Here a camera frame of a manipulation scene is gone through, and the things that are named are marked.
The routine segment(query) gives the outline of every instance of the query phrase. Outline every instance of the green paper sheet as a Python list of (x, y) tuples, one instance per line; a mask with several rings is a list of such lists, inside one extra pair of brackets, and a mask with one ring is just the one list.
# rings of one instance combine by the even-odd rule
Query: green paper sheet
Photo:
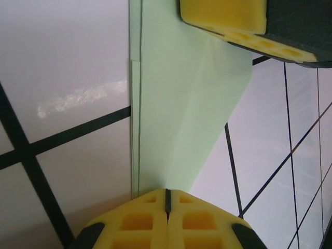
[(141, 85), (132, 86), (140, 93), (132, 103), (140, 117), (139, 193), (190, 190), (251, 79), (250, 52), (184, 24), (178, 13), (177, 0), (142, 0)]

